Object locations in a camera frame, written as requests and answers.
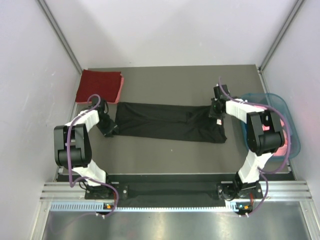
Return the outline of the black t shirt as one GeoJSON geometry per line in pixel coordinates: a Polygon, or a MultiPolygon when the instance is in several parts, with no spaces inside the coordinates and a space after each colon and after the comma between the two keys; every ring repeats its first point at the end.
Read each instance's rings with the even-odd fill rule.
{"type": "Polygon", "coordinates": [[[223,123],[210,117],[209,106],[120,102],[115,123],[120,136],[223,144],[223,123]]]}

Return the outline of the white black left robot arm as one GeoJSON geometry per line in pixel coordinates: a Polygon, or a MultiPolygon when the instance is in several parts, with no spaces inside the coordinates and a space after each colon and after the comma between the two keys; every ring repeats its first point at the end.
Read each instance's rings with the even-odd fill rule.
{"type": "Polygon", "coordinates": [[[93,94],[88,102],[91,105],[73,120],[54,128],[54,159],[57,166],[68,170],[70,187],[84,181],[106,199],[113,194],[114,187],[106,171],[93,160],[89,132],[97,127],[103,137],[112,138],[119,133],[119,127],[109,116],[109,107],[103,98],[93,94]]]}

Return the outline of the folded dark red t shirt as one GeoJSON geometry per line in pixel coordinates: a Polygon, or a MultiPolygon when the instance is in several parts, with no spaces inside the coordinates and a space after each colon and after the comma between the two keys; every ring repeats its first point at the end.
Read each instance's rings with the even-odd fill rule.
{"type": "Polygon", "coordinates": [[[97,94],[109,104],[120,100],[124,77],[120,71],[83,70],[75,102],[86,103],[88,98],[97,94]]]}

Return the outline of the right aluminium corner post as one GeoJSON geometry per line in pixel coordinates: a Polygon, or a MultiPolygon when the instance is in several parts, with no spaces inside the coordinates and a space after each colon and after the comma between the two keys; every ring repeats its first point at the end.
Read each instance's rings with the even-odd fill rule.
{"type": "Polygon", "coordinates": [[[263,58],[262,63],[257,68],[259,74],[262,74],[263,71],[266,69],[271,58],[275,54],[276,50],[278,49],[279,45],[281,44],[282,40],[284,39],[286,33],[288,32],[290,26],[294,22],[295,18],[297,17],[298,13],[300,12],[305,2],[306,2],[305,0],[294,1],[293,7],[290,9],[287,17],[285,18],[283,24],[281,25],[274,41],[272,42],[269,50],[267,51],[265,57],[263,58]]]}

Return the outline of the aluminium corner post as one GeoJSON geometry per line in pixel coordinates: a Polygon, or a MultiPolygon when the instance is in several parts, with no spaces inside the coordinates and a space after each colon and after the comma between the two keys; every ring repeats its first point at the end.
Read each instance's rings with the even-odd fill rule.
{"type": "Polygon", "coordinates": [[[294,1],[293,7],[290,9],[287,17],[285,18],[283,24],[281,25],[274,41],[272,42],[269,50],[267,51],[265,57],[263,58],[262,63],[257,68],[259,74],[262,74],[263,71],[266,69],[271,58],[275,54],[276,50],[278,49],[279,45],[281,44],[282,40],[284,39],[286,33],[288,32],[290,26],[294,22],[295,18],[297,17],[298,13],[300,12],[305,2],[306,2],[305,0],[294,1]]]}
{"type": "Polygon", "coordinates": [[[39,5],[40,9],[42,10],[43,14],[45,15],[46,19],[48,20],[51,28],[53,29],[56,37],[58,38],[59,42],[62,45],[62,48],[68,55],[69,59],[71,60],[73,66],[75,67],[76,71],[81,75],[82,74],[82,67],[77,60],[72,48],[70,47],[65,35],[63,34],[56,18],[54,17],[50,7],[48,6],[45,0],[36,0],[36,3],[39,5]]]}

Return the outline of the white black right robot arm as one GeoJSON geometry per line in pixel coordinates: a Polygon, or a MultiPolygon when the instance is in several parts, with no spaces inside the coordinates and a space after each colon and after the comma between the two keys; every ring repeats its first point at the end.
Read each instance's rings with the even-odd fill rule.
{"type": "Polygon", "coordinates": [[[256,190],[260,172],[267,161],[285,145],[285,134],[279,114],[270,106],[242,99],[212,98],[209,116],[221,120],[230,115],[246,124],[248,153],[236,172],[232,188],[236,198],[245,198],[256,190]]]}

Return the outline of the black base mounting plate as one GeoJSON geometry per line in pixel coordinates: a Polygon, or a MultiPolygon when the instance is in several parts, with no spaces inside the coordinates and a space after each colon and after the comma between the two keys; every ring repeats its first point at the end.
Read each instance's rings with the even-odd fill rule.
{"type": "Polygon", "coordinates": [[[222,207],[225,201],[261,199],[260,185],[236,198],[234,174],[110,174],[120,207],[222,207]]]}

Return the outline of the teal plastic laundry basket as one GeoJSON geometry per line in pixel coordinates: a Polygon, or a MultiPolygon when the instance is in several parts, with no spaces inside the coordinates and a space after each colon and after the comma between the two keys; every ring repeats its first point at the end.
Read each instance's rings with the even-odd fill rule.
{"type": "MultiPolygon", "coordinates": [[[[277,109],[286,119],[288,125],[289,125],[289,133],[290,133],[290,154],[289,159],[295,158],[301,150],[301,144],[299,140],[299,136],[297,134],[297,130],[294,124],[294,121],[292,119],[290,110],[283,98],[281,98],[279,95],[276,95],[274,93],[246,93],[241,96],[243,100],[247,100],[248,102],[255,103],[255,104],[262,104],[262,105],[269,105],[275,109],[277,109]]],[[[244,138],[244,144],[249,150],[248,144],[247,144],[247,125],[240,121],[243,138],[244,138]]],[[[270,162],[282,162],[285,156],[272,156],[270,158],[270,162]]]]}

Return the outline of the left aluminium corner post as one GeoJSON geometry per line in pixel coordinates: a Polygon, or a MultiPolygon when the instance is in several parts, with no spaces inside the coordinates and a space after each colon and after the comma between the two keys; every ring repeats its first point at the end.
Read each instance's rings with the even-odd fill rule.
{"type": "Polygon", "coordinates": [[[68,55],[69,59],[71,60],[73,66],[75,67],[76,71],[81,75],[82,74],[82,67],[77,60],[72,48],[70,47],[65,35],[63,34],[56,18],[54,17],[50,7],[48,6],[45,0],[36,0],[36,3],[39,5],[40,9],[42,10],[43,14],[45,15],[46,19],[48,20],[51,28],[53,29],[56,37],[58,38],[59,42],[62,45],[62,48],[68,55]]]}

